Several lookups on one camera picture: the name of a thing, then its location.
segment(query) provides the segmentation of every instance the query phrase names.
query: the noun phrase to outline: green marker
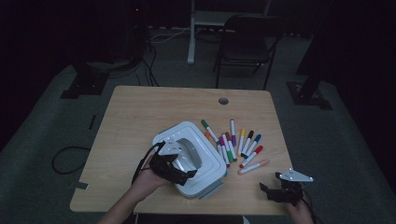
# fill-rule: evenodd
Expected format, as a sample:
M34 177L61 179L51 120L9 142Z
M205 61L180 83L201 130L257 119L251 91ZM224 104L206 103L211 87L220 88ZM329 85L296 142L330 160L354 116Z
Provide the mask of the green marker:
M213 131L210 129L209 125L207 125L206 121L204 119L202 119L201 123L204 125L204 127L207 129L207 131L210 133L210 136L212 136L212 138L213 138L213 140L215 140L216 144L219 144L219 139L215 136Z

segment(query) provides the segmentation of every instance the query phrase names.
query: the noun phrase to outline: wooden table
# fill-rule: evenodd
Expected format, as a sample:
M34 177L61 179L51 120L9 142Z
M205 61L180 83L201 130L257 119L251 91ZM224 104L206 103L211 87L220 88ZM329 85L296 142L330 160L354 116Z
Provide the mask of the wooden table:
M219 98L229 103L221 105ZM105 212L130 187L137 164L151 147L154 136L182 121L193 122L202 132L205 119L217 135L230 131L234 119L240 129L260 133L264 150L251 162L270 163L244 175L239 164L231 164L224 185L198 200L182 196L174 185L157 189L134 210L156 214L283 215L283 204L268 201L259 182L279 189L275 172L291 167L289 152L268 91L212 90L119 86L114 90L70 208L79 212Z

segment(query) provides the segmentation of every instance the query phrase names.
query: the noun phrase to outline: white device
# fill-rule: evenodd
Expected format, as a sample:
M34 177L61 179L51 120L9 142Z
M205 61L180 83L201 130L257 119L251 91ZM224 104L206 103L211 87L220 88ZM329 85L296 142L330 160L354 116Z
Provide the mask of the white device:
M152 143L154 145L161 141L166 144L158 152L159 155L178 154L173 161L177 169L183 172L197 170L184 186L176 184L182 195L203 199L221 187L226 164L195 124L181 122L157 134Z

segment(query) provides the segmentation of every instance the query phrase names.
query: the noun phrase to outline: chair leg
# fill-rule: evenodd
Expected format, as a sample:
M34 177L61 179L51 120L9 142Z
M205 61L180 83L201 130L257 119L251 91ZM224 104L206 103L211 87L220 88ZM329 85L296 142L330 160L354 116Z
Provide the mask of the chair leg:
M273 49L273 52L272 52L272 55L271 55L271 59L270 59L270 62L268 64L267 75L265 76L264 86L262 87L262 89L264 91L265 91L265 88L267 87L268 78L270 77L272 64L273 64L273 61L274 61L274 58L275 58L275 52L276 52L276 48Z
M213 66L213 72L216 72L216 68L217 68L218 64L219 64L219 52L216 55L216 61L215 61L215 66Z
M219 88L219 77L220 77L221 57L218 58L218 72L216 73L216 89Z
M254 71L251 74L255 74L261 66L262 66L262 63L257 64L256 68L254 69Z

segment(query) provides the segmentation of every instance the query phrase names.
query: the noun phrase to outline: yellow marker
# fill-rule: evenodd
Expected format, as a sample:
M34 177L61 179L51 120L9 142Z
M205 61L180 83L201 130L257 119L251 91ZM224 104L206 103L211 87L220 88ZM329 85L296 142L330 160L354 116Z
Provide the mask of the yellow marker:
M242 152L242 147L244 145L244 139L245 139L245 129L241 130L241 138L239 138L239 146L238 146L238 156L241 156Z

